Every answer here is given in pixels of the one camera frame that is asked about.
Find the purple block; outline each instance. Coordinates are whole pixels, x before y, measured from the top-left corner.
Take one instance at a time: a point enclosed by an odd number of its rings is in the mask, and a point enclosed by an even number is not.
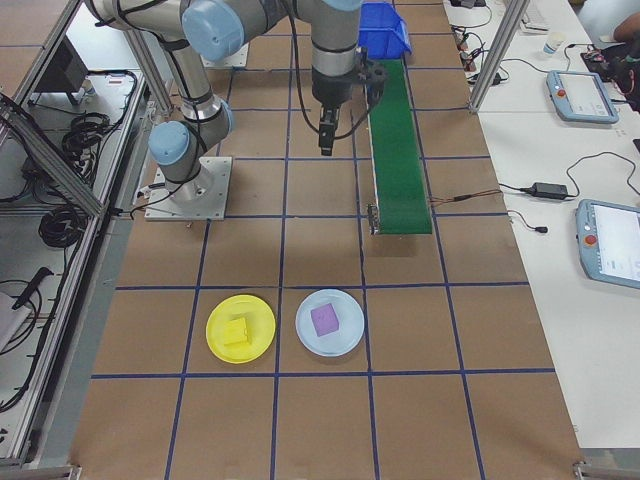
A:
[[[313,322],[313,328],[316,329],[316,335],[319,337],[335,332],[340,328],[338,316],[330,303],[311,310],[311,321]]]

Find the electrical wires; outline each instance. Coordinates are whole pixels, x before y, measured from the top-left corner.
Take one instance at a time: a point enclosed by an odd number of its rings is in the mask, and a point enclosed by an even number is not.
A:
[[[520,217],[520,220],[522,220],[522,223],[524,223],[524,226],[527,227],[531,231],[538,232],[538,233],[548,233],[549,232],[549,227],[545,227],[545,226],[533,227],[533,226],[529,225],[529,223],[525,220],[524,215],[522,215],[517,210],[507,210],[507,213],[513,213],[513,214],[517,215],[518,217]]]
[[[439,207],[446,203],[462,202],[464,200],[469,200],[470,198],[488,197],[491,195],[498,195],[500,193],[502,193],[502,190],[494,188],[491,190],[483,190],[481,192],[469,193],[466,195],[456,195],[455,197],[450,198],[429,197],[429,203],[432,207]]]
[[[33,380],[33,376],[35,375],[38,363],[40,361],[40,358],[42,357],[42,352],[44,351],[44,347],[46,345],[46,340],[49,335],[49,330],[51,329],[53,322],[57,318],[56,313],[58,310],[58,306],[60,305],[60,301],[62,300],[62,290],[66,284],[67,278],[69,277],[69,272],[71,270],[71,266],[73,265],[73,260],[78,254],[78,251],[80,250],[80,245],[81,245],[80,242],[76,243],[76,246],[73,249],[73,253],[71,254],[71,257],[68,260],[66,259],[66,250],[64,251],[64,254],[65,254],[64,270],[62,272],[62,275],[60,276],[60,283],[58,284],[55,300],[53,301],[51,310],[40,330],[40,335],[38,337],[38,343],[36,345],[35,352],[33,353],[33,355],[31,355],[31,366],[29,367],[29,372],[27,373],[24,383],[20,387],[16,388],[16,392],[9,399],[0,400],[0,413],[4,413],[8,410],[11,410],[13,407],[15,407],[20,402],[20,400],[22,400],[25,393],[27,393],[27,391],[29,390],[29,387],[31,386],[31,381]],[[33,322],[37,320],[37,317],[40,314],[40,310],[37,308],[37,306],[34,309],[34,311],[35,311],[35,317]],[[34,328],[35,328],[35,323],[34,323],[34,326],[30,328],[30,332],[28,334],[25,334],[26,337],[30,335],[30,333],[33,331]]]
[[[8,283],[21,283],[24,285],[28,285],[29,282],[25,281],[25,280],[3,280],[0,281],[0,285],[3,284],[8,284]],[[34,302],[32,299],[27,300],[26,304],[29,305],[29,307],[31,308],[31,321],[27,324],[27,326],[22,330],[22,331],[18,331],[12,338],[11,340],[9,340],[9,342],[7,343],[6,347],[4,348],[4,350],[2,350],[2,352],[0,352],[0,356],[1,355],[6,355],[14,350],[16,350],[17,348],[20,347],[20,345],[22,345],[31,335],[31,333],[33,332],[33,330],[36,327],[37,321],[40,318],[40,312],[42,311],[42,293],[40,292],[40,289],[36,288],[34,291],[34,294],[37,296],[37,301]]]
[[[526,60],[523,60],[522,58],[503,58],[502,61],[503,62],[522,62],[522,63],[525,63],[525,64],[529,65],[536,72],[545,73],[545,74],[549,73],[549,70],[542,70],[541,68],[536,67],[533,63],[527,62]]]
[[[634,186],[631,184],[631,177],[633,177],[633,174],[634,174],[634,173],[635,173],[635,171],[636,171],[636,164],[635,164],[634,162],[632,162],[631,160],[629,160],[627,157],[623,157],[622,155],[618,155],[618,154],[617,154],[617,153],[615,153],[615,152],[608,152],[608,151],[607,151],[607,152],[600,152],[600,153],[596,153],[596,154],[594,154],[594,155],[586,155],[586,156],[584,156],[584,157],[581,157],[581,158],[579,158],[578,160],[576,160],[574,163],[572,163],[572,164],[567,168],[567,170],[565,171],[565,173],[567,174],[567,177],[569,177],[569,179],[570,179],[570,180],[571,180],[571,182],[573,183],[573,186],[574,186],[574,187],[576,187],[576,192],[577,192],[577,193],[576,193],[575,195],[573,195],[573,197],[575,198],[575,197],[580,196],[580,187],[578,187],[578,183],[575,181],[575,179],[571,176],[571,173],[569,173],[569,172],[570,172],[573,168],[577,167],[577,166],[578,166],[578,165],[579,165],[583,160],[588,160],[588,159],[590,159],[590,158],[601,157],[602,155],[613,155],[614,157],[617,157],[617,158],[619,158],[619,159],[621,159],[621,160],[624,160],[625,162],[627,162],[627,163],[631,164],[631,167],[632,167],[632,168],[631,168],[631,173],[629,173],[629,176],[627,176],[627,182],[626,182],[626,183],[627,183],[627,185],[629,186],[629,188],[630,188],[631,190],[633,190],[633,192],[634,192],[636,195],[640,195],[640,191],[639,191],[636,187],[634,187]]]

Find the power adapter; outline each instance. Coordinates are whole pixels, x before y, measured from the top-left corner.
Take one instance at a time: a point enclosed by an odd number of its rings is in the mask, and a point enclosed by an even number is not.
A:
[[[470,77],[467,77],[467,83],[469,85],[475,85],[476,82],[478,81],[478,76],[480,74],[476,73],[475,75],[471,75]],[[496,85],[500,85],[503,81],[505,81],[505,79],[503,79],[500,74],[498,72],[496,72],[496,74],[493,77],[493,80],[491,81],[491,86],[495,87]]]
[[[569,197],[566,185],[558,183],[536,182],[529,188],[521,188],[520,191],[537,198],[548,198],[550,200],[565,200]]]

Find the conveyor belt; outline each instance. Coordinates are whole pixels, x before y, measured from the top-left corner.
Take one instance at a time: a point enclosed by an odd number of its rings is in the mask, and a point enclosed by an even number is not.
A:
[[[381,234],[431,233],[404,67],[400,60],[381,63],[389,78],[369,116],[377,204],[372,227]]]

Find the plate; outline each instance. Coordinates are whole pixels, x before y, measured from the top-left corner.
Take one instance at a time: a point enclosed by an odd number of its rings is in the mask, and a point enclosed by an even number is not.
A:
[[[337,330],[318,335],[311,311],[331,305],[338,318]],[[323,357],[338,357],[353,350],[364,333],[364,314],[356,300],[341,290],[319,290],[312,293],[298,307],[296,332],[305,347]]]
[[[271,307],[253,295],[236,295],[222,301],[207,321],[207,345],[227,363],[247,363],[271,345],[276,319]]]

